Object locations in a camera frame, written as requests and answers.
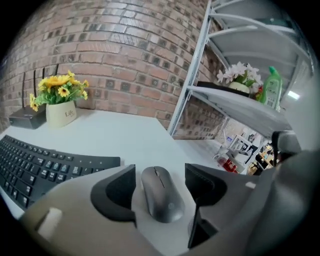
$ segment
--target metal shelf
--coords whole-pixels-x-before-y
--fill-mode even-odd
[[[174,134],[191,95],[212,106],[226,118],[235,119],[252,128],[265,139],[270,139],[274,131],[292,129],[283,114],[253,99],[219,89],[194,86],[206,44],[226,68],[239,61],[250,63],[261,70],[262,79],[265,79],[268,66],[275,66],[284,74],[285,89],[290,89],[295,83],[302,63],[308,66],[307,72],[312,73],[313,64],[307,43],[299,33],[291,27],[258,21],[272,17],[272,13],[276,13],[277,19],[282,17],[281,11],[271,5],[265,0],[233,0],[213,8],[212,1],[208,1],[195,52],[167,129],[170,135]],[[209,34],[213,18],[223,23],[224,30]]]

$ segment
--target shelf post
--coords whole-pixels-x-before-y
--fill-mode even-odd
[[[206,6],[205,14],[203,17],[202,27],[200,30],[198,41],[196,43],[196,47],[195,47],[194,54],[193,54],[193,57],[191,60],[191,64],[188,69],[183,87],[181,89],[181,93],[180,93],[178,102],[175,106],[172,118],[170,120],[169,127],[167,129],[167,132],[171,136],[173,136],[175,133],[179,119],[180,119],[182,112],[184,111],[184,108],[186,106],[186,103],[189,99],[189,96],[188,96],[189,94],[187,95],[187,93],[186,93],[187,87],[192,86],[194,84],[195,79],[196,79],[196,75],[197,75],[197,72],[198,72],[198,69],[200,66],[201,58],[204,53],[204,49],[205,49],[205,45],[206,45],[207,37],[208,37],[208,33],[209,33],[210,21],[211,21],[211,17],[209,16],[209,14],[212,11],[211,2],[212,2],[212,0],[209,0],[208,4]]]

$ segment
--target mouse logo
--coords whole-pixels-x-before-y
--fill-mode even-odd
[[[168,208],[172,210],[173,208],[175,208],[175,204],[173,202],[169,203]]]

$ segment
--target potted plant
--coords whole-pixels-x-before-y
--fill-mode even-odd
[[[258,68],[252,67],[249,63],[244,65],[239,61],[237,65],[232,65],[226,69],[225,73],[219,70],[216,77],[219,83],[226,79],[226,83],[230,83],[229,88],[249,94],[250,88],[256,88],[263,84],[261,76],[257,74],[258,71]]]
[[[46,121],[49,127],[59,128],[72,122],[77,117],[75,100],[87,99],[85,88],[87,80],[80,82],[75,74],[68,71],[67,75],[50,76],[38,84],[39,95],[30,94],[30,107],[38,111],[38,106],[46,104]]]

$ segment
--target black router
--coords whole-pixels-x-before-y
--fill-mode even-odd
[[[55,75],[58,73],[58,66],[56,65]],[[25,78],[26,73],[23,73],[22,81],[22,108],[14,112],[9,116],[9,121],[12,126],[27,128],[27,129],[37,129],[43,123],[46,122],[46,105],[41,105],[38,107],[38,111],[35,112],[29,105],[25,106],[24,103],[24,90],[25,90]],[[42,79],[45,78],[45,68],[42,69]],[[36,92],[36,71],[33,71],[33,91],[34,96],[37,96]]]

